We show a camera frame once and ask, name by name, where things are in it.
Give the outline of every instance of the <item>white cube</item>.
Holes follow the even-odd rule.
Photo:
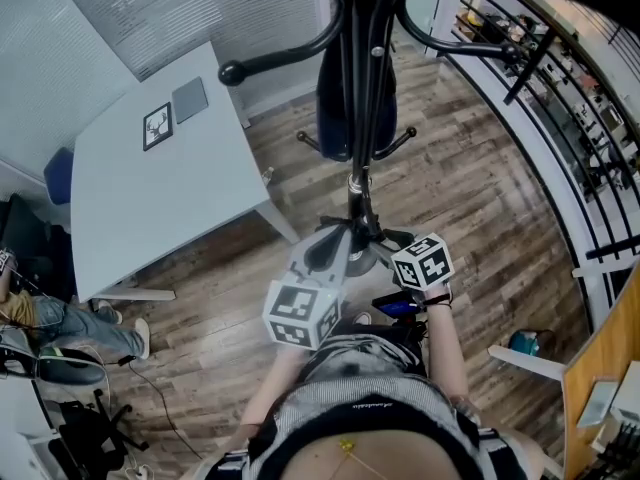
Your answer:
[[[435,233],[398,251],[391,261],[400,284],[414,290],[425,291],[455,273],[447,244]]]
[[[340,292],[271,281],[262,318],[273,341],[317,350],[340,320]]]

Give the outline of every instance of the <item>teal object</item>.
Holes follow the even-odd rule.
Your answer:
[[[516,331],[509,339],[509,348],[530,356],[537,356],[540,352],[537,331]]]

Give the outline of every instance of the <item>wooden floor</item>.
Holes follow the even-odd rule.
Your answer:
[[[408,45],[394,62],[398,129],[413,125],[418,136],[373,166],[374,209],[386,226],[445,238],[456,268],[453,309],[472,399],[561,458],[559,383],[486,353],[520,328],[554,330],[559,361],[587,338],[554,215],[514,142],[454,68],[428,64]],[[346,214],[349,167],[295,140],[301,129],[315,136],[314,107],[304,98],[261,116],[247,131],[258,166],[275,168],[272,198],[301,236],[320,215]],[[175,301],[121,306],[125,324],[140,316],[149,321],[153,355],[138,370],[164,392],[180,433],[201,454],[233,432],[272,361],[274,346],[259,315],[288,251],[284,239],[249,215],[140,273],[142,286],[174,289]],[[388,293],[393,286],[380,275],[350,282],[347,298],[366,306]],[[138,461],[158,479],[179,476],[195,458],[171,431],[160,397],[126,367],[110,366],[109,375],[114,407],[133,405],[126,419],[151,445]]]

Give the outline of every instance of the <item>sneaker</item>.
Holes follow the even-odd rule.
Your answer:
[[[363,311],[353,319],[354,324],[371,325],[371,314]]]
[[[102,308],[109,308],[111,311],[113,311],[116,314],[116,316],[118,317],[118,320],[116,320],[117,325],[120,325],[122,323],[122,313],[120,313],[120,311],[118,311],[117,309],[113,309],[113,306],[109,304],[106,300],[101,300],[98,302],[98,309],[102,309]]]
[[[151,333],[149,332],[149,324],[142,318],[137,318],[135,329],[136,329],[136,332],[142,338],[142,341],[144,343],[142,354],[138,356],[138,359],[148,359],[149,352],[150,352],[149,341],[151,338]]]

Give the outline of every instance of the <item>framed picture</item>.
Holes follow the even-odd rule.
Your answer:
[[[143,124],[142,149],[145,151],[171,137],[173,135],[171,102],[144,116]]]

